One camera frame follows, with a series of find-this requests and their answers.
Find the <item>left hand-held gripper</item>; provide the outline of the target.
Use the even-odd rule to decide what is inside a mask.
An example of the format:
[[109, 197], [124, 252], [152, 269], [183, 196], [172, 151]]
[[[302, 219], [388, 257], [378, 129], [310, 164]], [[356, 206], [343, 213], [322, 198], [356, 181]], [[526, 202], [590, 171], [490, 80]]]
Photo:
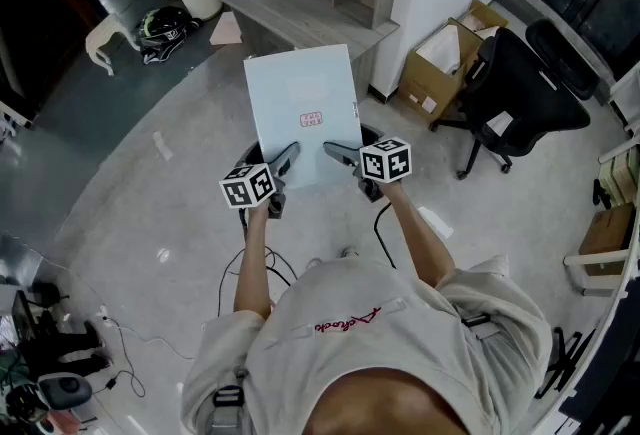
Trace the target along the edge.
[[286, 196], [283, 177], [300, 154], [298, 142], [291, 143], [275, 158], [264, 163], [259, 142], [244, 154], [244, 165], [232, 169], [219, 181], [221, 190], [231, 209], [255, 208], [264, 203], [269, 206], [269, 217], [280, 219]]

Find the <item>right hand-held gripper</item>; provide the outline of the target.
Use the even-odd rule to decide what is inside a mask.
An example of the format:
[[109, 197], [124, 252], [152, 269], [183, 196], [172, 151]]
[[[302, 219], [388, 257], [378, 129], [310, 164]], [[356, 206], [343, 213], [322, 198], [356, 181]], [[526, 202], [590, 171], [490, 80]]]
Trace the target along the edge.
[[360, 127], [362, 142], [374, 144], [358, 149], [324, 142], [323, 150], [340, 164], [356, 168], [360, 190], [376, 202], [383, 197], [380, 184], [398, 182], [412, 173], [411, 145], [397, 137], [381, 140], [384, 133], [368, 124]]

